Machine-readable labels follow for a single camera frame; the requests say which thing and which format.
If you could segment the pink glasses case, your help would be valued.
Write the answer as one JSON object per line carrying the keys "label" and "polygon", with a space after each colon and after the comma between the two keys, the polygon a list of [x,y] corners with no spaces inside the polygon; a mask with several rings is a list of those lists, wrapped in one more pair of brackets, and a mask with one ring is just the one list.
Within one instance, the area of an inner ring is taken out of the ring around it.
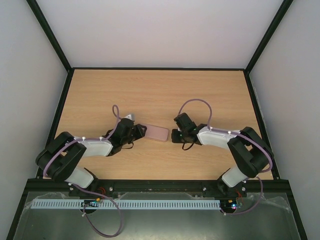
{"label": "pink glasses case", "polygon": [[150,124],[146,124],[145,126],[147,128],[145,138],[160,142],[166,142],[168,140],[169,129]]}

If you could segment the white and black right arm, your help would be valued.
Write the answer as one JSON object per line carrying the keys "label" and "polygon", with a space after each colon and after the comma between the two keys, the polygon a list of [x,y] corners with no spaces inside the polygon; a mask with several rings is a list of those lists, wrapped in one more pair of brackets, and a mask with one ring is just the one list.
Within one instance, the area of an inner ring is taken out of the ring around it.
{"label": "white and black right arm", "polygon": [[177,129],[171,132],[171,140],[175,144],[191,144],[214,146],[231,152],[235,166],[219,177],[218,191],[229,196],[236,185],[255,178],[273,167],[274,154],[271,148],[251,127],[242,130],[225,130],[209,127],[206,124],[196,125],[186,113],[174,118]]}

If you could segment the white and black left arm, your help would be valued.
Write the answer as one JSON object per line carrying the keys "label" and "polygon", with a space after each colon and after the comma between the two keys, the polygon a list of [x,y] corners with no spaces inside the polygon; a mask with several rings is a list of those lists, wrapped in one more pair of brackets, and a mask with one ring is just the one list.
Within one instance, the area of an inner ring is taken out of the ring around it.
{"label": "white and black left arm", "polygon": [[64,131],[39,153],[35,163],[43,170],[45,178],[86,189],[96,177],[89,170],[78,167],[82,158],[111,157],[119,153],[124,145],[145,137],[147,129],[146,125],[122,118],[114,129],[99,138],[75,137]]}

